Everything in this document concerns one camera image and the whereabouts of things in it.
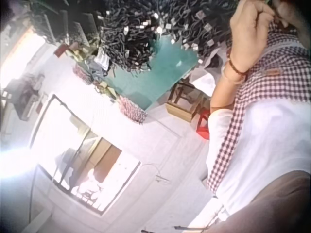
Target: wrist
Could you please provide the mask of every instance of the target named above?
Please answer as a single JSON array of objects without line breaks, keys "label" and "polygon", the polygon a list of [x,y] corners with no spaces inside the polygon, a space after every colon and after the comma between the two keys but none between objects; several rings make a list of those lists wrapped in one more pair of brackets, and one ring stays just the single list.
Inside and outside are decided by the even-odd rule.
[{"label": "wrist", "polygon": [[224,67],[224,75],[230,79],[231,81],[233,82],[240,82],[244,76],[241,75],[241,74],[238,74],[232,67],[231,65],[229,64],[229,62],[227,62],[225,64],[225,67]]},{"label": "wrist", "polygon": [[231,60],[234,67],[241,73],[247,72],[252,66],[248,65],[241,59],[241,57],[237,56],[235,52],[231,52],[229,59]]}]

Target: brown fabric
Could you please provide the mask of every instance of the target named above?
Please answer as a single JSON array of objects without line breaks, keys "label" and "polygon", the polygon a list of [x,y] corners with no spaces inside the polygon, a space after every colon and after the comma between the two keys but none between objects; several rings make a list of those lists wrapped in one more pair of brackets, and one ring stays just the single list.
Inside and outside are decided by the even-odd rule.
[{"label": "brown fabric", "polygon": [[206,233],[310,233],[310,174],[294,171]]}]

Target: red object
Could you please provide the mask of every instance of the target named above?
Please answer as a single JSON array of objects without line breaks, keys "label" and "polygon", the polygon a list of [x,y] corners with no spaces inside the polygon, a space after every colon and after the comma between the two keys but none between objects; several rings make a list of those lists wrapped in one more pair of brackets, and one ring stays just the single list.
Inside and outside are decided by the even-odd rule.
[{"label": "red object", "polygon": [[65,44],[61,44],[57,50],[54,52],[54,54],[56,55],[56,57],[60,57],[67,49],[68,49],[68,45]]},{"label": "red object", "polygon": [[200,114],[200,119],[199,119],[199,122],[198,122],[198,126],[196,128],[196,132],[201,136],[203,137],[204,139],[206,140],[209,140],[209,130],[208,130],[208,125],[204,125],[204,126],[201,126],[201,123],[202,123],[202,120],[206,120],[208,121],[208,118],[209,118],[209,115],[210,115],[210,110],[207,110],[207,109],[203,109],[201,114]]}]

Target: red and white checkered cloth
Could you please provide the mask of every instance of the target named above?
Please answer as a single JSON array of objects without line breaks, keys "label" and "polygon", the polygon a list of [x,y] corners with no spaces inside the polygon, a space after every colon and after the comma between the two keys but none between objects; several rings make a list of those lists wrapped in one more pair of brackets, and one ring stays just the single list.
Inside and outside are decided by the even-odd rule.
[{"label": "red and white checkered cloth", "polygon": [[[275,24],[270,25],[269,48],[272,50],[250,70],[247,81],[237,91],[229,129],[207,180],[213,193],[230,165],[249,104],[265,99],[311,100],[310,54],[299,43],[295,31],[283,33]],[[269,70],[277,70],[277,73],[271,74]]]}]

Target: person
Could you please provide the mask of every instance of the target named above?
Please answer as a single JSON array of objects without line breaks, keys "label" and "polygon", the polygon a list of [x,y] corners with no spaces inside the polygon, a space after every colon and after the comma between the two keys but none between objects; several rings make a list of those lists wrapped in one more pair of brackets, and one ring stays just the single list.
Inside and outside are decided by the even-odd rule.
[{"label": "person", "polygon": [[207,155],[207,185],[230,217],[207,233],[311,232],[310,28],[288,2],[274,6],[241,0],[230,21]]}]

